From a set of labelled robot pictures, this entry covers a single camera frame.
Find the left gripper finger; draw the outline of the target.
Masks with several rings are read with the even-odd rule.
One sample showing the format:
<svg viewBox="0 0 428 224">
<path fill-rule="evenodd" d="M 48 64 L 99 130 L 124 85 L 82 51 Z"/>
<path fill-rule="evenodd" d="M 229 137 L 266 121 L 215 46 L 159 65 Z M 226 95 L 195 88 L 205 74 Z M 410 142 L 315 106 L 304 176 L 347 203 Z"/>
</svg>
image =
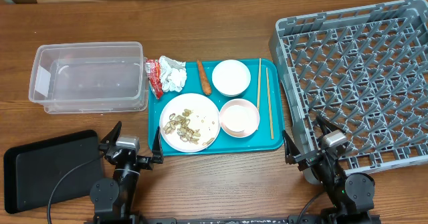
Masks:
<svg viewBox="0 0 428 224">
<path fill-rule="evenodd" d="M 115 144 L 120 136 L 122 122 L 118 121 L 115 127 L 101 140 L 101 144 Z"/>
<path fill-rule="evenodd" d="M 158 126 L 152 144 L 152 163 L 162 164 L 164 161 L 161 145 L 161 128 Z"/>
</svg>

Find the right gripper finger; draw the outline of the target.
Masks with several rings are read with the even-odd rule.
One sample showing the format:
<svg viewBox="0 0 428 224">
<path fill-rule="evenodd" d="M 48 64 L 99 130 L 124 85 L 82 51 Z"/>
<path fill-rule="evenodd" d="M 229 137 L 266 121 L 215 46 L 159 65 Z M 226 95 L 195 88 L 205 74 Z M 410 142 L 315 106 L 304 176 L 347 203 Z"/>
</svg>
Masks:
<svg viewBox="0 0 428 224">
<path fill-rule="evenodd" d="M 345 131 L 339 128 L 337 125 L 330 122 L 327 118 L 317 115 L 316 122 L 322 132 L 321 137 L 332 136 L 335 134 L 345 135 Z"/>
<path fill-rule="evenodd" d="M 301 161 L 301 153 L 296 147 L 290 135 L 283 130 L 282 136 L 284 139 L 285 161 L 287 164 L 299 164 Z"/>
</svg>

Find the white plate with food scraps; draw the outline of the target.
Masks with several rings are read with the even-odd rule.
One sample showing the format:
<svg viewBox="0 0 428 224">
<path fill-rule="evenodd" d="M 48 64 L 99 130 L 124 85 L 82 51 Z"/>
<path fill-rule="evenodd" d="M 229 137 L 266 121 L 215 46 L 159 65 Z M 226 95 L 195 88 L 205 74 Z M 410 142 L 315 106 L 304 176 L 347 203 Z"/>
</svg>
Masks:
<svg viewBox="0 0 428 224">
<path fill-rule="evenodd" d="M 181 94 L 170 100 L 159 118 L 160 134 L 173 149 L 196 153 L 210 147 L 219 136 L 219 110 L 201 94 Z"/>
</svg>

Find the pink bowl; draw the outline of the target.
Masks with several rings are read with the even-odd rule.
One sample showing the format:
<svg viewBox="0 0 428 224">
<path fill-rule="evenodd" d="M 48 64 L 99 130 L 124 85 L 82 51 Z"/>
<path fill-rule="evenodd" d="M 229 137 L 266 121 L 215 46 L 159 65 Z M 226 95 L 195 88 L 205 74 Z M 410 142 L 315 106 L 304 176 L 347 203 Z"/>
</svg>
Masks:
<svg viewBox="0 0 428 224">
<path fill-rule="evenodd" d="M 249 100 L 236 98 L 226 102 L 219 113 L 222 129 L 235 138 L 246 138 L 259 127 L 259 110 Z"/>
</svg>

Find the wooden chopstick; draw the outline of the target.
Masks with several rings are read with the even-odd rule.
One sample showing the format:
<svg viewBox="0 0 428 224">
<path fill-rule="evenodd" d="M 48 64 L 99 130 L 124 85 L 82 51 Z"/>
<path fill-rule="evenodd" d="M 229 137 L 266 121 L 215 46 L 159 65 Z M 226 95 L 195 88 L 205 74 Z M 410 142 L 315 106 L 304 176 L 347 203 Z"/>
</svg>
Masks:
<svg viewBox="0 0 428 224">
<path fill-rule="evenodd" d="M 261 85 L 261 58 L 259 58 L 258 72 L 257 72 L 257 102 L 256 102 L 257 111 L 259 111 L 259 108 L 260 108 L 260 91 L 261 91 L 260 85 Z"/>
<path fill-rule="evenodd" d="M 265 69 L 266 75 L 266 88 L 267 88 L 267 102 L 268 102 L 268 113 L 269 113 L 269 121 L 270 121 L 270 138 L 274 139 L 274 126 L 273 126 L 273 118 L 272 118 L 272 101 L 271 101 L 271 92 L 270 92 L 270 77 L 269 70 Z"/>
</svg>

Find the white tissue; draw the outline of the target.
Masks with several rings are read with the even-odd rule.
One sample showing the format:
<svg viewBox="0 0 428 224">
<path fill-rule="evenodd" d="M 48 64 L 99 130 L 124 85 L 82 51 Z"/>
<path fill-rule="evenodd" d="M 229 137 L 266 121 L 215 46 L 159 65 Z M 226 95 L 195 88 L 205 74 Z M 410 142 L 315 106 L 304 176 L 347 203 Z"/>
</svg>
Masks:
<svg viewBox="0 0 428 224">
<path fill-rule="evenodd" d="M 180 92 L 187 80 L 186 62 L 180 62 L 162 55 L 160 64 L 160 82 L 163 92 Z"/>
</svg>

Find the orange carrot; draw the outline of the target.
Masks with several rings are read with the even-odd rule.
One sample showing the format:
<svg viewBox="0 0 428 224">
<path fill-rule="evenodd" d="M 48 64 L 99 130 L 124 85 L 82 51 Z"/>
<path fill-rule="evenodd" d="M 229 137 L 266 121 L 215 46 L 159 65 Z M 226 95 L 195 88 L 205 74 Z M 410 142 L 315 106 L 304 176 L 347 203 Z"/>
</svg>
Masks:
<svg viewBox="0 0 428 224">
<path fill-rule="evenodd" d="M 208 81 L 207 74 L 205 73 L 205 69 L 203 67 L 203 64 L 201 60 L 197 60 L 197 67 L 199 71 L 199 79 L 201 82 L 201 88 L 205 95 L 209 96 L 212 94 L 211 85 Z"/>
</svg>

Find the red snack wrapper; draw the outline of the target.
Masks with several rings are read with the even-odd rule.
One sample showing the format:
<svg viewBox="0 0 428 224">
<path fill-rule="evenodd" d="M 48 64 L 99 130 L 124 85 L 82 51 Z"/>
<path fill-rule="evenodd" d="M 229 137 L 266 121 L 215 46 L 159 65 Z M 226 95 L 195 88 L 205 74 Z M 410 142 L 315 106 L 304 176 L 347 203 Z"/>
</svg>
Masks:
<svg viewBox="0 0 428 224">
<path fill-rule="evenodd" d="M 145 59 L 144 67 L 152 93 L 156 99 L 160 99 L 164 94 L 161 83 L 161 65 L 158 60 Z"/>
</svg>

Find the black plastic tray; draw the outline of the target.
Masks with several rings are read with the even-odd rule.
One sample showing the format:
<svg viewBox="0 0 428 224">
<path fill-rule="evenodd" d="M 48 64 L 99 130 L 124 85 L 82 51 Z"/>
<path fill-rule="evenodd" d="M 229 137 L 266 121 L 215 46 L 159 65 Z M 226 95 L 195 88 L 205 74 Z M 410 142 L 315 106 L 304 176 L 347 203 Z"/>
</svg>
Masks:
<svg viewBox="0 0 428 224">
<path fill-rule="evenodd" d="M 97 160 L 58 181 L 72 168 L 100 156 L 98 135 L 84 130 L 31 144 L 16 146 L 3 156 L 4 204 L 9 214 L 86 196 L 104 177 Z"/>
</svg>

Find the white bowl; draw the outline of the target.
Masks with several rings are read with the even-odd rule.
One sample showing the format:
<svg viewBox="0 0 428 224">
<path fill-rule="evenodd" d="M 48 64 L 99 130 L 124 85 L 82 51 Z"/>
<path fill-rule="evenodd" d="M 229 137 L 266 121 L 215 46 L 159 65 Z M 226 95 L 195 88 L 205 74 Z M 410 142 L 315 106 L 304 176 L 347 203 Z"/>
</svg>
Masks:
<svg viewBox="0 0 428 224">
<path fill-rule="evenodd" d="M 235 97 L 249 87 L 251 74 L 249 68 L 238 60 L 224 60 L 212 72 L 214 87 L 224 96 Z"/>
</svg>

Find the white cup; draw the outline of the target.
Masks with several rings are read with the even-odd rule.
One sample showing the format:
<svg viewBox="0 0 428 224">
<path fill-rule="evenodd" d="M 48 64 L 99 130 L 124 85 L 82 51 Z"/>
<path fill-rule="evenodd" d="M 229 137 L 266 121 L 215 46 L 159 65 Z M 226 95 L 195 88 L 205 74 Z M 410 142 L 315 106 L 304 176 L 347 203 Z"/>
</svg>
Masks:
<svg viewBox="0 0 428 224">
<path fill-rule="evenodd" d="M 243 132 L 251 126 L 251 110 L 247 106 L 232 105 L 223 113 L 223 123 L 232 132 Z"/>
</svg>

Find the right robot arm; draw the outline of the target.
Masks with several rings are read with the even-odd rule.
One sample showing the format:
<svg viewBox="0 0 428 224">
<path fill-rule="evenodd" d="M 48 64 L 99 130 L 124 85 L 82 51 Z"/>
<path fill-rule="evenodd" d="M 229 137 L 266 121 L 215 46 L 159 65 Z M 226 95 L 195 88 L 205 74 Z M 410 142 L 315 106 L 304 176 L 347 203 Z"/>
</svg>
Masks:
<svg viewBox="0 0 428 224">
<path fill-rule="evenodd" d="M 317 139 L 318 148 L 305 154 L 286 131 L 282 132 L 286 163 L 297 164 L 300 171 L 311 171 L 324 188 L 306 203 L 294 223 L 380 223 L 378 215 L 369 213 L 374 208 L 374 179 L 365 173 L 347 175 L 338 162 L 349 144 L 346 132 L 320 115 L 316 121 L 322 136 Z M 308 215 L 308 207 L 324 193 L 333 206 L 319 215 Z"/>
</svg>

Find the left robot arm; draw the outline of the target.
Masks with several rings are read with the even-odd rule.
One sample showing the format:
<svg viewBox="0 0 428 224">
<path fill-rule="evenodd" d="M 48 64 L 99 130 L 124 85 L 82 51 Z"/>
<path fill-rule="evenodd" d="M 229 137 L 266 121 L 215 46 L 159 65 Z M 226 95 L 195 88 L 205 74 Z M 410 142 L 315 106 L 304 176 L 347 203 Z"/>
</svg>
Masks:
<svg viewBox="0 0 428 224">
<path fill-rule="evenodd" d="M 147 223 L 145 217 L 132 210 L 136 186 L 142 170 L 152 170 L 164 161 L 161 130 L 156 129 L 151 156 L 139 155 L 139 138 L 122 136 L 122 123 L 101 140 L 98 149 L 111 165 L 113 176 L 96 181 L 90 190 L 94 204 L 93 223 Z"/>
</svg>

